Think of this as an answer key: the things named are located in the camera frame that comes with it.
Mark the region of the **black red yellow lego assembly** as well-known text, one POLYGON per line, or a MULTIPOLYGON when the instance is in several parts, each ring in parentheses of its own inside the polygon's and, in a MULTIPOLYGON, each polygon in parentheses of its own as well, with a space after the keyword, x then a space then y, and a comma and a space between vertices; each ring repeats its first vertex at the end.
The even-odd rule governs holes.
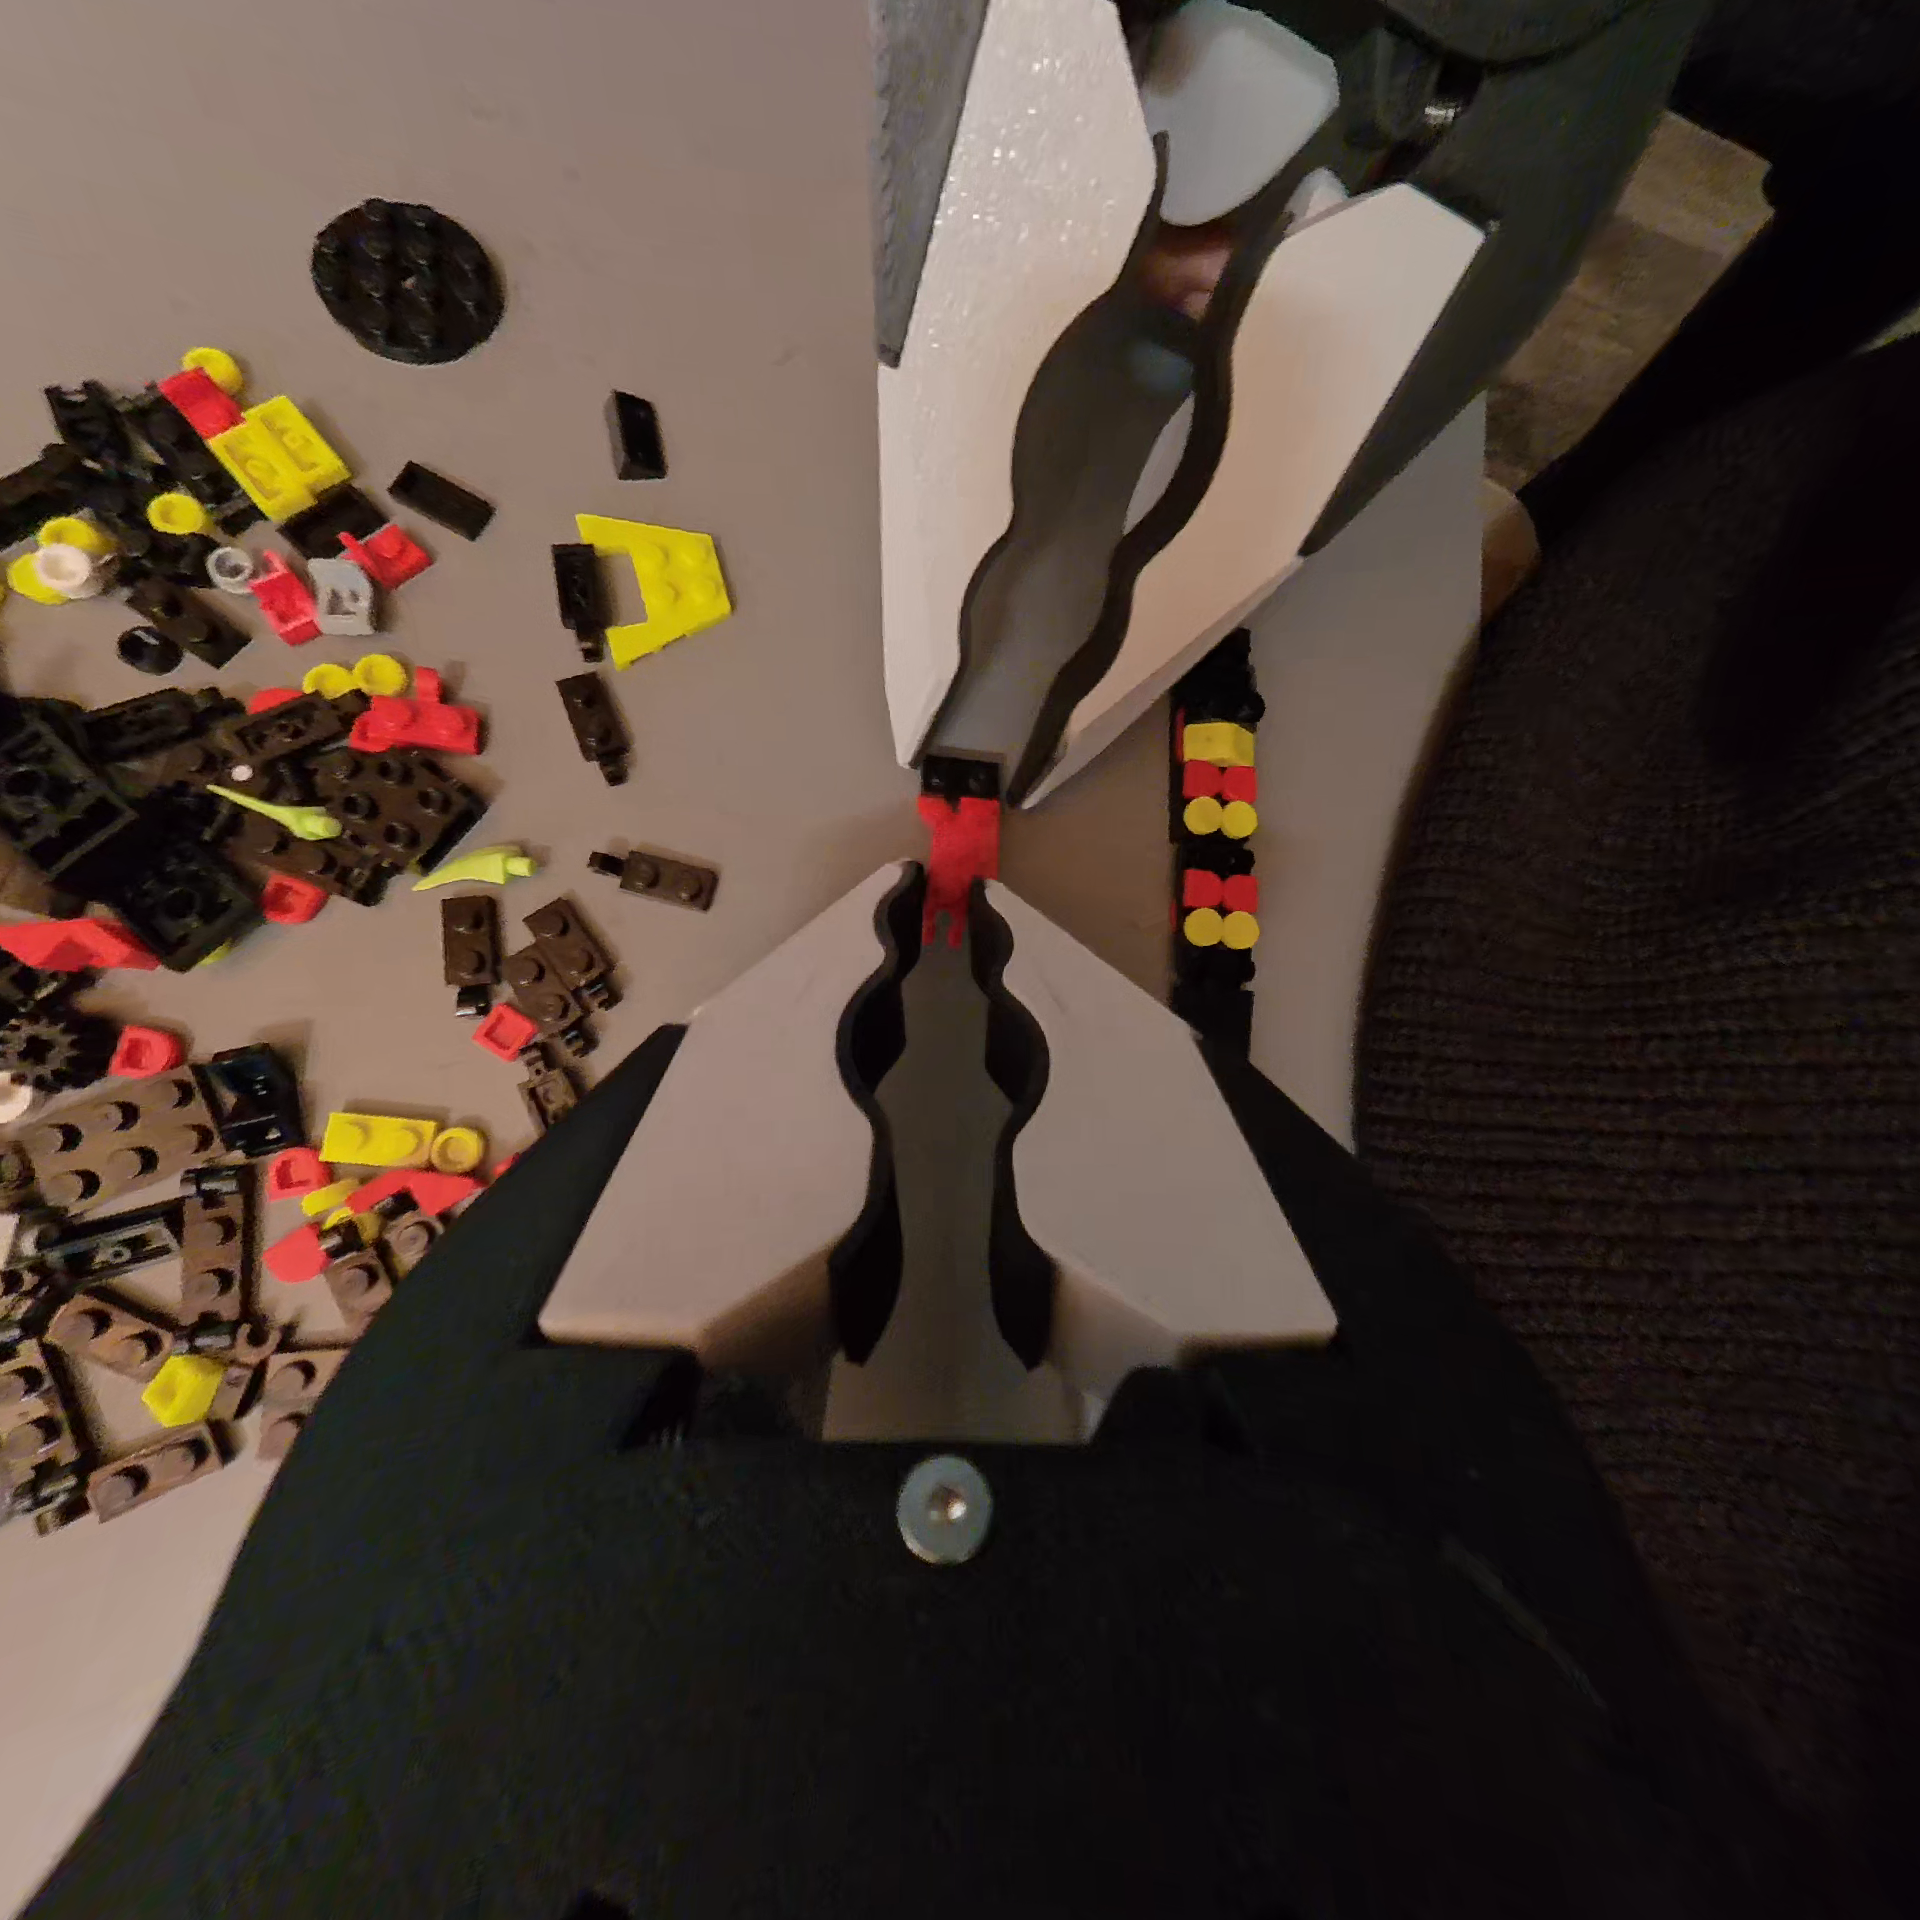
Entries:
POLYGON ((1255 635, 1226 630, 1167 690, 1167 1009, 1250 1059, 1262 944, 1255 635))

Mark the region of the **pile of lego pieces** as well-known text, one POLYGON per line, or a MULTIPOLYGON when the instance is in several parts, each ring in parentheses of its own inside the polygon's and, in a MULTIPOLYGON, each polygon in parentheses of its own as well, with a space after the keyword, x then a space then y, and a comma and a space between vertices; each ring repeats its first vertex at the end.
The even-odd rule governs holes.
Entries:
POLYGON ((287 650, 373 640, 432 568, 293 397, 254 399, 221 348, 115 389, 46 389, 55 439, 5 469, 5 598, 133 620, 115 658, 157 677, 85 707, 5 690, 5 1519, 39 1539, 115 1519, 227 1465, 239 1424, 286 1459, 394 1282, 490 1177, 490 1133, 432 1116, 309 1125, 270 1045, 191 1059, 176 1025, 95 1004, 113 972, 204 972, 256 928, 323 905, 440 899, 440 983, 481 1053, 520 1069, 550 1129, 582 1098, 616 960, 575 899, 503 928, 541 877, 476 844, 469 759, 486 709, 384 650, 296 685, 176 685, 254 630, 287 650), (296 1348, 256 1303, 319 1282, 342 1340, 296 1348))

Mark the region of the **black flat lego tile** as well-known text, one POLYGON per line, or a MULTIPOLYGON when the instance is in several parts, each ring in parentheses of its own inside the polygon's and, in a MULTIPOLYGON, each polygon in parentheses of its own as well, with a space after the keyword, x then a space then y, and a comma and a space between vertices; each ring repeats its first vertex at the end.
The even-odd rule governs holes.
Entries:
POLYGON ((404 463, 393 484, 385 484, 393 500, 432 519, 434 529, 461 539, 461 540, 481 540, 499 514, 499 508, 481 494, 472 494, 469 484, 449 480, 434 466, 422 463, 404 463))

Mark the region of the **yellow lego wedge plate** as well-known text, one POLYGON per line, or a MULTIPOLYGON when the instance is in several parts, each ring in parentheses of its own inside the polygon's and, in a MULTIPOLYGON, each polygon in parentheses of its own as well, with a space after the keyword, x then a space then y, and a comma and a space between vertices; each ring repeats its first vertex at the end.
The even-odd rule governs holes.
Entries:
POLYGON ((575 523, 601 562, 635 568, 643 617, 609 627, 609 660, 616 672, 732 617, 732 589, 705 532, 585 512, 575 523))

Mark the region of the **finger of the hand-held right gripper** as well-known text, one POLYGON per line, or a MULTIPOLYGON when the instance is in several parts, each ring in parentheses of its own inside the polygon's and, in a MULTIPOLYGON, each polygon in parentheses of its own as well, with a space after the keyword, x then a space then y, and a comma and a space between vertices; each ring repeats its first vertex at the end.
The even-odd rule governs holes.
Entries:
POLYGON ((1164 494, 1116 540, 1092 630, 1051 690, 1009 804, 1073 782, 1300 572, 1484 238, 1390 183, 1267 254, 1226 350, 1195 374, 1164 494))
POLYGON ((961 679, 1024 406, 1160 200, 1116 6, 875 6, 880 658, 900 765, 961 679))

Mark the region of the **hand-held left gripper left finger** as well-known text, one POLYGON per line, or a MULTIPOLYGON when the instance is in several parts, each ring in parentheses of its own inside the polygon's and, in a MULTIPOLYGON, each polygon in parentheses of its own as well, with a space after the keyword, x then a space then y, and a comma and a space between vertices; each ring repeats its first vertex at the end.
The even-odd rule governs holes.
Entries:
POLYGON ((826 1414, 901 1286, 875 1092, 916 955, 919 860, 894 859, 686 1017, 539 1309, 546 1340, 690 1355, 826 1414))

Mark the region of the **person's black knit sweater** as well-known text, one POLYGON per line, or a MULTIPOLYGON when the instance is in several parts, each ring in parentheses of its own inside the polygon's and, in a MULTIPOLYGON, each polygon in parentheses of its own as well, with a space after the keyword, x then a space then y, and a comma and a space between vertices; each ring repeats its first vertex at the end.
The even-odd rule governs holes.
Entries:
POLYGON ((1475 640, 1357 1142, 1525 1340, 1809 1915, 1914 1915, 1920 350, 1624 474, 1475 640))

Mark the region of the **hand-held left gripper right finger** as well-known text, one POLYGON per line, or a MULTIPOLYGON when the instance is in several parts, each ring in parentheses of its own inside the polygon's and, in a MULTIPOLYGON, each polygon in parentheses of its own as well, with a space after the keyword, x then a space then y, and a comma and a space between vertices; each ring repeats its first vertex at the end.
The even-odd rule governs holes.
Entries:
POLYGON ((1002 882, 974 883, 1005 1348, 1074 1394, 1339 1329, 1195 1030, 1002 882))

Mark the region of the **black round lego plate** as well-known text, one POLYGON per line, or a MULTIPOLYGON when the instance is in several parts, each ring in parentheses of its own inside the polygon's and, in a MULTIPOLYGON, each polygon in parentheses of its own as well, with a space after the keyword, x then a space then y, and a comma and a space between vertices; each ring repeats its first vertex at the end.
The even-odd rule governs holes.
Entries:
POLYGON ((410 368, 472 356, 507 317, 493 254, 449 214, 410 200, 366 200, 319 226, 313 283, 336 327, 410 368))

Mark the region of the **person's right hand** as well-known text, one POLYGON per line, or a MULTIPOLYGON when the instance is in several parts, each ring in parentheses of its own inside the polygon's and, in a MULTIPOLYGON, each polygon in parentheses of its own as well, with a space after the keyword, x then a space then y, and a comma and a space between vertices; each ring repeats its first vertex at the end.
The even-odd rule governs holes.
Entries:
POLYGON ((1230 234, 1217 226, 1164 226, 1143 254, 1143 292, 1186 319, 1205 319, 1230 262, 1230 234))

